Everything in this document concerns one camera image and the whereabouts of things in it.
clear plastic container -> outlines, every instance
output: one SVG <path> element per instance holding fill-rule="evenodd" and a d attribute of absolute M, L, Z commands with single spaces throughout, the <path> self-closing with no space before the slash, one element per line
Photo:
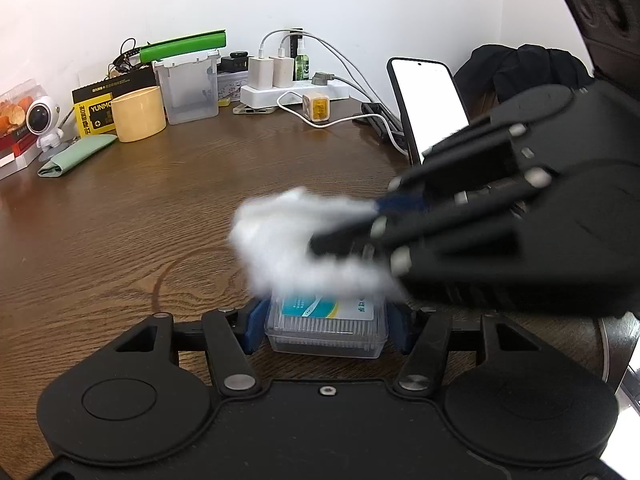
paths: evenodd
<path fill-rule="evenodd" d="M 169 124 L 218 114 L 217 50 L 190 52 L 154 61 Z"/>
<path fill-rule="evenodd" d="M 273 298 L 264 329 L 276 352 L 375 359 L 387 337 L 385 304 Z"/>

white cable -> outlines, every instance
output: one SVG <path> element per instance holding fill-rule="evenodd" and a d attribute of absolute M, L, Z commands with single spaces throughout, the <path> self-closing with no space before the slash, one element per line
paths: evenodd
<path fill-rule="evenodd" d="M 602 340 L 602 380 L 609 380 L 609 337 L 607 336 L 607 327 L 601 317 L 598 318 L 598 329 L 600 330 L 600 339 Z"/>
<path fill-rule="evenodd" d="M 371 97 L 371 95 L 364 89 L 362 88 L 362 86 L 360 86 L 358 84 L 357 79 L 355 78 L 355 76 L 353 75 L 353 73 L 351 72 L 351 70 L 349 69 L 349 66 L 345 63 L 345 60 L 349 61 L 346 58 L 342 58 L 341 54 L 335 50 L 331 45 L 329 45 L 325 40 L 318 38 L 317 36 L 310 34 L 309 32 L 303 32 L 303 31 L 297 31 L 297 32 L 291 32 L 289 34 L 285 34 L 284 37 L 282 38 L 282 41 L 280 42 L 280 48 L 278 50 L 278 55 L 283 57 L 284 56 L 284 42 L 285 40 L 289 37 L 289 36 L 308 36 L 310 38 L 314 38 L 315 40 L 318 40 L 322 45 L 324 45 L 324 47 L 331 52 L 335 57 L 338 58 L 338 61 L 340 61 L 340 63 L 342 63 L 342 66 L 344 67 L 344 69 L 347 71 L 347 73 L 349 74 L 349 76 L 351 77 L 351 79 L 353 79 L 354 83 L 356 85 L 358 85 L 358 91 L 361 92 L 361 94 L 363 94 L 370 103 L 372 103 L 374 101 L 373 97 Z"/>
<path fill-rule="evenodd" d="M 264 57 L 264 42 L 267 41 L 267 38 L 271 34 L 275 34 L 276 32 L 293 32 L 294 30 L 296 29 L 295 28 L 277 28 L 276 30 L 272 30 L 271 32 L 269 32 L 264 38 L 262 38 L 262 41 L 260 42 L 260 48 L 258 49 L 258 57 Z"/>
<path fill-rule="evenodd" d="M 343 78 L 343 77 L 337 76 L 337 75 L 335 75 L 335 74 L 333 74 L 333 78 L 334 78 L 335 80 L 342 81 L 343 83 L 347 83 L 347 85 L 349 85 L 349 86 L 350 86 L 350 87 L 352 87 L 352 88 L 355 88 L 358 92 L 360 92 L 362 95 L 364 95 L 364 97 L 366 97 L 366 98 L 368 98 L 368 97 L 369 97 L 369 96 L 367 95 L 367 93 L 362 89 L 362 87 L 361 87 L 360 85 L 358 85 L 357 83 L 352 83 L 352 82 L 351 82 L 351 81 L 349 81 L 348 79 L 345 79 L 345 78 Z"/>
<path fill-rule="evenodd" d="M 349 73 L 349 75 L 351 76 L 351 78 L 356 81 L 356 78 L 353 76 L 353 74 L 351 73 L 351 71 L 349 70 L 349 67 L 347 67 L 347 65 L 344 63 L 344 61 L 342 60 L 342 58 L 344 58 L 347 62 L 349 62 L 351 64 L 351 66 L 354 67 L 354 69 L 356 70 L 356 72 L 360 75 L 360 77 L 362 78 L 362 80 L 364 81 L 364 83 L 369 87 L 369 89 L 371 90 L 371 92 L 373 93 L 373 95 L 375 95 L 375 97 L 378 99 L 378 101 L 380 102 L 380 104 L 383 105 L 383 107 L 386 108 L 386 111 L 394 118 L 396 118 L 396 120 L 400 120 L 398 118 L 398 116 L 393 113 L 393 111 L 391 110 L 391 108 L 389 108 L 389 106 L 387 106 L 385 104 L 385 102 L 381 99 L 381 97 L 378 95 L 378 93 L 376 92 L 376 89 L 373 88 L 373 86 L 371 86 L 371 83 L 369 83 L 369 81 L 367 80 L 367 78 L 364 76 L 364 74 L 362 73 L 362 70 L 360 70 L 356 64 L 351 61 L 348 57 L 346 57 L 343 53 L 341 53 L 337 48 L 335 48 L 331 43 L 329 43 L 327 40 L 324 40 L 323 38 L 320 38 L 319 36 L 316 36 L 315 34 L 311 34 L 310 32 L 307 32 L 305 30 L 295 30 L 295 31 L 291 31 L 288 34 L 285 34 L 284 37 L 282 38 L 282 40 L 280 41 L 280 48 L 283 49 L 283 45 L 285 40 L 289 37 L 289 36 L 308 36 L 310 38 L 314 38 L 315 40 L 318 40 L 320 43 L 324 44 L 325 47 L 327 47 L 327 49 L 332 52 L 334 54 L 335 57 L 337 57 L 340 62 L 342 63 L 342 65 L 345 67 L 345 69 L 347 69 L 347 72 Z M 369 97 L 369 101 L 373 102 L 374 100 L 369 96 L 369 94 L 367 94 L 366 92 L 364 92 L 364 95 L 366 95 L 367 97 Z"/>
<path fill-rule="evenodd" d="M 300 119 L 302 119 L 303 121 L 305 121 L 305 123 L 308 124 L 309 126 L 312 126 L 314 128 L 318 128 L 319 130 L 322 130 L 324 128 L 328 128 L 329 126 L 334 126 L 335 124 L 344 123 L 346 121 L 353 121 L 354 119 L 365 119 L 367 117 L 378 117 L 378 118 L 382 119 L 382 122 L 385 123 L 386 132 L 389 135 L 389 139 L 391 140 L 391 143 L 393 144 L 395 149 L 398 150 L 400 153 L 402 153 L 404 156 L 408 156 L 408 153 L 405 150 L 403 150 L 400 146 L 398 146 L 398 143 L 396 142 L 396 140 L 394 139 L 393 134 L 391 133 L 391 128 L 389 127 L 389 123 L 386 121 L 386 119 L 382 115 L 380 115 L 380 114 L 356 115 L 356 116 L 353 116 L 353 117 L 345 117 L 343 119 L 338 119 L 337 121 L 334 121 L 334 122 L 329 123 L 329 124 L 313 124 L 306 117 L 302 116 L 298 112 L 294 112 L 293 110 L 290 110 L 289 108 L 287 108 L 286 106 L 284 106 L 284 105 L 282 105 L 280 103 L 280 100 L 287 94 L 297 95 L 300 99 L 302 99 L 302 95 L 300 95 L 299 93 L 293 92 L 291 90 L 287 90 L 286 92 L 284 92 L 284 94 L 282 94 L 280 97 L 278 97 L 276 99 L 276 104 L 278 105 L 278 108 L 282 108 L 284 111 L 286 111 L 286 112 L 288 112 L 290 114 L 294 114 L 295 116 L 297 116 Z"/>

camera lens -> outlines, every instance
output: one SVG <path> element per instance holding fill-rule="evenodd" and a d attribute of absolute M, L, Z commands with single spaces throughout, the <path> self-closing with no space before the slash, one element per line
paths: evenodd
<path fill-rule="evenodd" d="M 574 0 L 578 15 L 591 28 L 598 27 L 598 14 L 589 0 Z"/>
<path fill-rule="evenodd" d="M 620 0 L 602 0 L 606 17 L 620 34 L 629 33 L 629 20 L 625 7 Z"/>
<path fill-rule="evenodd" d="M 43 132 L 49 126 L 49 109 L 43 105 L 34 106 L 27 117 L 27 124 L 34 132 Z"/>

black cloth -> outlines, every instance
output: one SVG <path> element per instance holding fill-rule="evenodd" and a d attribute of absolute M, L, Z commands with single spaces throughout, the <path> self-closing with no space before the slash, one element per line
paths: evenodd
<path fill-rule="evenodd" d="M 582 62 L 569 52 L 529 44 L 518 49 L 480 46 L 454 79 L 467 110 L 487 91 L 495 91 L 501 103 L 534 86 L 561 84 L 578 89 L 593 82 Z"/>

wooden desk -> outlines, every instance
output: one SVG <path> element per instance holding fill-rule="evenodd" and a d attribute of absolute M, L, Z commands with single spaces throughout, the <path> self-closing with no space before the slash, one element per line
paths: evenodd
<path fill-rule="evenodd" d="M 336 118 L 357 110 L 353 100 L 332 104 Z M 405 167 L 366 127 L 313 130 L 282 111 L 234 116 L 222 108 L 212 120 L 116 143 L 61 178 L 38 178 L 35 162 L 0 181 L 0 465 L 25 478 L 50 458 L 35 418 L 40 391 L 129 326 L 160 310 L 195 320 L 248 301 L 226 243 L 244 198 L 300 185 L 370 198 Z M 592 320 L 516 320 L 601 373 Z M 629 322 L 612 342 L 621 342 L 619 367 L 634 330 Z M 203 355 L 180 360 L 209 381 Z M 275 354 L 265 345 L 252 357 L 263 377 L 391 377 L 401 362 L 391 348 L 376 361 Z M 449 377 L 469 366 L 467 355 L 452 355 Z"/>

